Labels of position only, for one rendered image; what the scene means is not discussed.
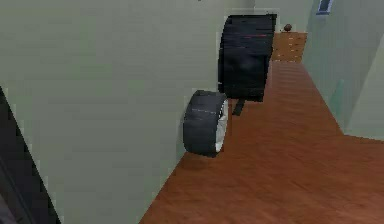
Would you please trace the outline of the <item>black door frame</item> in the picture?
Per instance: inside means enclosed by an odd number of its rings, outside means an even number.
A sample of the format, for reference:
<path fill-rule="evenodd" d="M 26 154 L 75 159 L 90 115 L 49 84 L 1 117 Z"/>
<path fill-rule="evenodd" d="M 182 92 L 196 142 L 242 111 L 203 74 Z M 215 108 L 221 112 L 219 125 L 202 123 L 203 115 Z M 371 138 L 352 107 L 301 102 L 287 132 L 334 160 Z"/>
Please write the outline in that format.
<path fill-rule="evenodd" d="M 1 86 L 0 195 L 17 224 L 62 224 Z"/>

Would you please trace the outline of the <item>blue framed picture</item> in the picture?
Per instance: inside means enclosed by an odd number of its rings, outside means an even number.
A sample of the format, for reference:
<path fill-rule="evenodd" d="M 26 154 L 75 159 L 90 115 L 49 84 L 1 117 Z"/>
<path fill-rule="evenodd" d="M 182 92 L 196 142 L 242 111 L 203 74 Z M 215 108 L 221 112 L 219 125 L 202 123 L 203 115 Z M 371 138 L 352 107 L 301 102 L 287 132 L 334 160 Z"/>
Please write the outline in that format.
<path fill-rule="evenodd" d="M 316 14 L 329 15 L 331 11 L 332 1 L 333 0 L 320 0 Z"/>

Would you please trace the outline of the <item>brown wooden chest of drawers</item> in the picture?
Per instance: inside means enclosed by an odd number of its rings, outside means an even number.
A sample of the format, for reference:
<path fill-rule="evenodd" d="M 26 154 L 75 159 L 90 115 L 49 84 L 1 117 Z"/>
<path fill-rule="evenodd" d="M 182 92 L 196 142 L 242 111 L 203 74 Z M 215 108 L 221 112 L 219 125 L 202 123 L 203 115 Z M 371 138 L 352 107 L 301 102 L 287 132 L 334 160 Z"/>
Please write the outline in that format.
<path fill-rule="evenodd" d="M 307 40 L 305 32 L 280 32 L 274 35 L 272 61 L 300 63 Z"/>

